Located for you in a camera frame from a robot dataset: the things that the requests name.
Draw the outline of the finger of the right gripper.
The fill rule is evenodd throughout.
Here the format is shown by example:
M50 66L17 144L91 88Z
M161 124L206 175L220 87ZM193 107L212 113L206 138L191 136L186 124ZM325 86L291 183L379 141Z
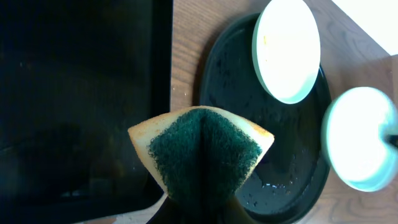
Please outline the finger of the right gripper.
M385 137L385 140L386 140L386 143L387 143L389 146L392 146L392 147L394 147L394 148L398 148L398 135L391 135L391 134L388 134L388 135Z

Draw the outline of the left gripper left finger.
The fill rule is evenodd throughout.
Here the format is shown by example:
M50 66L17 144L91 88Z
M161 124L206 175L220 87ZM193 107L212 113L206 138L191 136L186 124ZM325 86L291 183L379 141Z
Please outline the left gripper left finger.
M189 224L199 216L199 202L167 197L147 224Z

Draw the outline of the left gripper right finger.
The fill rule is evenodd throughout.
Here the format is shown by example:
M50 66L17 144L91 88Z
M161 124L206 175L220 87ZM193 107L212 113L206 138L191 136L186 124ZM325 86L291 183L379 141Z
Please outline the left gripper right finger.
M229 199L216 214L217 224L256 224L236 196Z

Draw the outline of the light blue plate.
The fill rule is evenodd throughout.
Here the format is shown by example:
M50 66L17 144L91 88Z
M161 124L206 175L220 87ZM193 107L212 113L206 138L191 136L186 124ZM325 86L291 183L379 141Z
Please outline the light blue plate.
M397 148L385 137L397 135L397 108L377 88L352 88L326 109L321 128L322 153L348 186L375 192L397 175Z
M307 4L271 0L252 35L252 61L263 89L285 104L302 101L315 84L320 56L318 27Z

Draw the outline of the green yellow sponge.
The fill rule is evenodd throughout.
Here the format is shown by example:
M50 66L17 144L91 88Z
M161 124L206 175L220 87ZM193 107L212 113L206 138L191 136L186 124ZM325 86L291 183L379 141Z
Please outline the green yellow sponge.
M252 174L274 135L211 106L162 114L128 129L139 159L161 189L184 207L214 209Z

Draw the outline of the round black tray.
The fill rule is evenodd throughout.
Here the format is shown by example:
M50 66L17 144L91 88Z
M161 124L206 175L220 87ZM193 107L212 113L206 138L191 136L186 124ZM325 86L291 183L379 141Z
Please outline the round black tray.
M307 97L293 105L263 89L251 57L257 18L238 19L218 37L205 65L199 103L240 115L274 135L236 196L258 223L295 223L316 204L328 177L320 135L331 97L322 71Z

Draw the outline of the black rectangular tray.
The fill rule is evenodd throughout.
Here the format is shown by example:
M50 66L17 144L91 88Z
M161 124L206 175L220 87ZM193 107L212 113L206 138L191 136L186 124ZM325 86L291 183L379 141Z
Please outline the black rectangular tray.
M172 1L1 0L2 223L162 197L127 131L170 109L172 16Z

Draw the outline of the light blue plate back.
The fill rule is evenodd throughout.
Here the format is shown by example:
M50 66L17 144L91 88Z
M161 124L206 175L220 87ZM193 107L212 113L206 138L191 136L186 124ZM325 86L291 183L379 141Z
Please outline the light blue plate back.
M315 84L320 56L318 27L307 4L271 0L252 35L252 61L263 89L285 104L302 101Z

